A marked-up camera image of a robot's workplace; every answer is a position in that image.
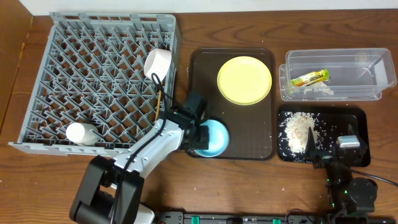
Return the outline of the light blue bowl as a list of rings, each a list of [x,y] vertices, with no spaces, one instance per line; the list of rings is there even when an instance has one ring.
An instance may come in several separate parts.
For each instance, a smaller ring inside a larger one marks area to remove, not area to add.
[[[209,145],[208,149],[197,149],[195,152],[202,157],[216,157],[222,154],[229,144],[229,132],[220,121],[209,119],[201,126],[208,127]]]

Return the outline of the wooden chopstick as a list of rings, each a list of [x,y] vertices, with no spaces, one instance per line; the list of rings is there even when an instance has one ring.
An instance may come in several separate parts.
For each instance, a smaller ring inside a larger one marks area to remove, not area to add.
[[[159,90],[159,97],[158,97],[158,102],[157,102],[157,108],[156,108],[156,114],[155,114],[155,121],[158,119],[159,117],[159,113],[160,113],[160,104],[162,102],[162,91]]]

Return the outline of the green snack wrapper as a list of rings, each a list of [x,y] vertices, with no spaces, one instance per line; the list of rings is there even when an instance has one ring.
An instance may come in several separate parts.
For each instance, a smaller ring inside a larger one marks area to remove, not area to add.
[[[327,69],[324,69],[301,75],[300,77],[291,80],[291,84],[293,84],[293,86],[309,86],[314,83],[326,81],[329,79],[330,73]]]

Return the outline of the yellow round plate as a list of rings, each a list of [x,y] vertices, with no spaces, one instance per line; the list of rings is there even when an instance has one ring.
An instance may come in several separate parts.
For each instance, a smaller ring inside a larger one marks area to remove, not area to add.
[[[270,93],[271,71],[254,57],[234,57],[219,69],[217,86],[228,101],[237,105],[254,105]]]

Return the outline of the white cup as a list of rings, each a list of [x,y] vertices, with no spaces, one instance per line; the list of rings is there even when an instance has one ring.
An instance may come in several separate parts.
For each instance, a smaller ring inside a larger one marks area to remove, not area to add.
[[[66,129],[67,138],[80,146],[90,146],[95,144],[98,137],[98,129],[88,123],[72,123]]]

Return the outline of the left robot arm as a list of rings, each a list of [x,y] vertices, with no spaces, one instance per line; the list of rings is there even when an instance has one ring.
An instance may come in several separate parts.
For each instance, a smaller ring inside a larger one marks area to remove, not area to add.
[[[128,150],[107,159],[94,157],[82,178],[69,217],[75,223],[152,223],[153,210],[141,204],[145,178],[171,152],[207,149],[209,130],[200,124],[207,102],[191,92]]]

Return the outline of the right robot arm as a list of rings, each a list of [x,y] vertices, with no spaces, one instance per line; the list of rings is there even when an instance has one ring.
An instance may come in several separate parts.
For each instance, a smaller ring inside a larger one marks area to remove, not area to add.
[[[336,144],[328,150],[317,149],[308,129],[305,158],[316,169],[325,169],[328,199],[333,211],[316,223],[369,223],[369,214],[374,212],[378,186],[364,177],[353,177],[353,165],[360,165],[368,145],[348,126],[348,135],[337,137]]]

